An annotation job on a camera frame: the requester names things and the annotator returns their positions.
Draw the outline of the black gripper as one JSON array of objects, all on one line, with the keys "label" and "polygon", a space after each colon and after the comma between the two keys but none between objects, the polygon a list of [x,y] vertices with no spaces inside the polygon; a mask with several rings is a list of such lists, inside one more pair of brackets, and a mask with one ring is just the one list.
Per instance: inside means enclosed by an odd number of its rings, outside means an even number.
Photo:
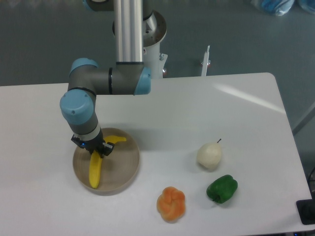
[{"label": "black gripper", "polygon": [[114,149],[114,144],[111,142],[105,142],[103,134],[98,134],[95,138],[83,141],[79,137],[72,135],[71,140],[82,149],[85,149],[90,154],[94,151],[98,152],[101,158],[109,156]]}]

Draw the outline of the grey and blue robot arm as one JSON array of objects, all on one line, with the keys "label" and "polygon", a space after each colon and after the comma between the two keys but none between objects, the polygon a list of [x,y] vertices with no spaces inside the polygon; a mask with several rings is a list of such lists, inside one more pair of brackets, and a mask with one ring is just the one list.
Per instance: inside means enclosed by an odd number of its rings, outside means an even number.
[{"label": "grey and blue robot arm", "polygon": [[92,59],[75,60],[60,109],[73,131],[71,140],[79,148],[105,157],[114,144],[103,139],[95,113],[97,95],[143,95],[151,91],[151,70],[143,60],[143,2],[85,0],[83,4],[93,11],[114,11],[116,66],[101,70]]}]

